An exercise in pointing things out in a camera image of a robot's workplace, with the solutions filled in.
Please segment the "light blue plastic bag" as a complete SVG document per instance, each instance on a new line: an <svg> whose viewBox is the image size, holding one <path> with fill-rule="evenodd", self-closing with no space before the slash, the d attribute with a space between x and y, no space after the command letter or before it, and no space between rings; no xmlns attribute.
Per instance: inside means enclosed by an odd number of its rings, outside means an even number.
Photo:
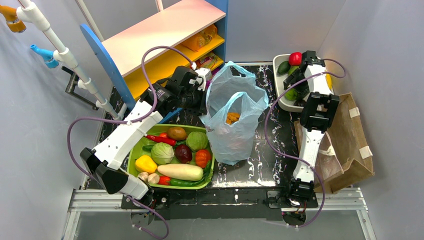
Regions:
<svg viewBox="0 0 424 240"><path fill-rule="evenodd" d="M246 160L252 152L259 117L269 107L266 90L256 85L256 75L229 61L213 77L206 91L207 113L200 117L217 162L228 165ZM227 113L239 121L226 123Z"/></svg>

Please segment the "orange fruit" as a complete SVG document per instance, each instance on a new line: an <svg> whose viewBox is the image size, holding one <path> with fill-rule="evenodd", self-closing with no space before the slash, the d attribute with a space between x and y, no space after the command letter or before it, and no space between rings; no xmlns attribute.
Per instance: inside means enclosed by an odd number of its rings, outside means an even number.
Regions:
<svg viewBox="0 0 424 240"><path fill-rule="evenodd" d="M232 125L239 121L240 116L241 115L237 112L228 112L226 115L225 123L228 125Z"/></svg>

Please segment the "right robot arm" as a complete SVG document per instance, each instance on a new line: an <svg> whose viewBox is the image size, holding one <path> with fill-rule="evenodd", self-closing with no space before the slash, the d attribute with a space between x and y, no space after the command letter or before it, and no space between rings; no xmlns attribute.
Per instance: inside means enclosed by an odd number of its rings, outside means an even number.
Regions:
<svg viewBox="0 0 424 240"><path fill-rule="evenodd" d="M316 56L315 51L302 53L297 64L298 68L289 73L283 82L287 95L294 91L297 100L305 100L299 119L302 127L300 160L293 171L286 195L287 203L293 207L306 205L313 196L312 168L315 167L321 141L333 123L340 102L328 84L326 64Z"/></svg>

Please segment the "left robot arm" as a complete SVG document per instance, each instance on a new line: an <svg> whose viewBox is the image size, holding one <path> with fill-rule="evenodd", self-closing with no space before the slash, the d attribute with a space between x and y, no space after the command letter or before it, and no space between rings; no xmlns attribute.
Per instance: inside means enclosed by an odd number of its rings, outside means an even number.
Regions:
<svg viewBox="0 0 424 240"><path fill-rule="evenodd" d="M153 194L145 181L126 173L121 165L131 149L164 117L177 109L206 113L206 85L211 70L178 66L169 78L147 88L124 123L93 149L84 148L80 157L89 173L108 194L122 193L136 200Z"/></svg>

